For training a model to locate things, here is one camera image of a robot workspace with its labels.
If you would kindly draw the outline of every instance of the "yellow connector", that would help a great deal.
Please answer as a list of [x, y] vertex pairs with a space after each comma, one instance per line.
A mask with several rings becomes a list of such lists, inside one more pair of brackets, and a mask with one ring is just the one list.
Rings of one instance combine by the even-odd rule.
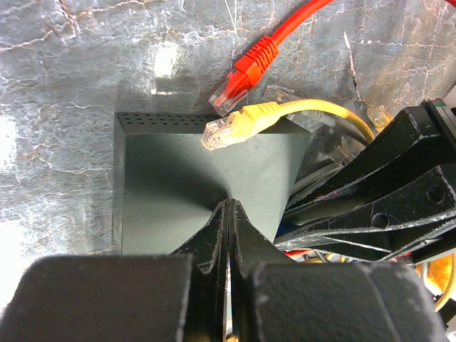
[[275, 102], [246, 105], [225, 118], [206, 124], [201, 143], [211, 151], [242, 143], [271, 127], [281, 116], [280, 106]]

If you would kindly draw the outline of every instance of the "cracked surface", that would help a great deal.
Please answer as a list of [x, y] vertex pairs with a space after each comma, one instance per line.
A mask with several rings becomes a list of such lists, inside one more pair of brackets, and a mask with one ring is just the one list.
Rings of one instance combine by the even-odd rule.
[[[210, 111], [232, 59], [301, 3], [0, 4], [0, 308], [35, 259], [111, 250], [113, 113]], [[267, 76], [357, 112], [361, 102], [396, 113], [449, 91], [455, 36], [443, 0], [337, 0], [281, 44]]]

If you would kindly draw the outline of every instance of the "black box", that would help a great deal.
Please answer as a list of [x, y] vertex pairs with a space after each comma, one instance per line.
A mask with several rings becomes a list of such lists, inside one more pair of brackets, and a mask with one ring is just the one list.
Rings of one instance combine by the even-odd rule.
[[310, 134], [286, 119], [215, 151], [200, 142], [213, 115], [117, 113], [114, 246], [167, 254], [206, 225], [217, 203], [241, 201], [269, 240], [279, 226]]

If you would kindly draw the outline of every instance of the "marbled surface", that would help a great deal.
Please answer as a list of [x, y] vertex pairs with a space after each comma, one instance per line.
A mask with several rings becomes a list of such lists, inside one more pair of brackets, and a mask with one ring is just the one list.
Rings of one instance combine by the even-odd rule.
[[[210, 111], [232, 60], [302, 3], [1, 2], [0, 308], [37, 258], [111, 250], [113, 113]], [[285, 40], [267, 75], [395, 113], [448, 92], [455, 37], [443, 0], [335, 0]]]

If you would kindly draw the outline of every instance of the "screw hole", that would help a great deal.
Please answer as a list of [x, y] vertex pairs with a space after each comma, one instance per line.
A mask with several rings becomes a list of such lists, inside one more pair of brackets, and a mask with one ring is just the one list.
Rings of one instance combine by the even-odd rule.
[[372, 216], [370, 223], [372, 224], [372, 227], [375, 228], [386, 228], [389, 225], [390, 220], [385, 214], [375, 214]]
[[445, 193], [443, 192], [442, 188], [434, 185], [429, 188], [427, 191], [427, 198], [433, 203], [441, 203], [445, 198]]

